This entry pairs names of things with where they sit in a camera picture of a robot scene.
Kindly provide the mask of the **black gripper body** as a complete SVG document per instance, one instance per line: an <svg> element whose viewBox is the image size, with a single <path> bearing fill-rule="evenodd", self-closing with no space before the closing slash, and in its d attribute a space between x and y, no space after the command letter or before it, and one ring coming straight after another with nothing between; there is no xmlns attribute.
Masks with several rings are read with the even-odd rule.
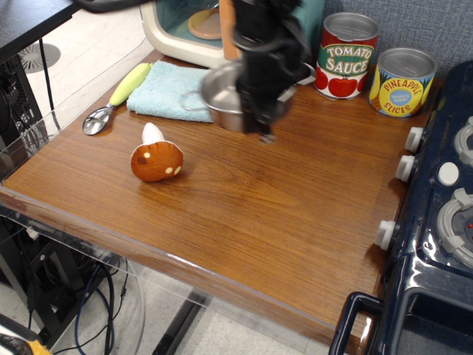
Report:
<svg viewBox="0 0 473 355"><path fill-rule="evenodd" d="M242 110L249 115L281 115L279 97L311 76L310 48L297 21L244 29L235 27L234 43L242 51L236 80Z"/></svg>

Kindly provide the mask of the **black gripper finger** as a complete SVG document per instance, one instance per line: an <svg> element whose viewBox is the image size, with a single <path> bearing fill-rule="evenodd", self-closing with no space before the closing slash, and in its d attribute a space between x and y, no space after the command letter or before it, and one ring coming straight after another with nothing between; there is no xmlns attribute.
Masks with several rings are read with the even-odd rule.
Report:
<svg viewBox="0 0 473 355"><path fill-rule="evenodd" d="M242 116L244 133L258 133L263 143L273 143L276 140L271 126L263 121L262 113L257 106L244 105Z"/></svg>

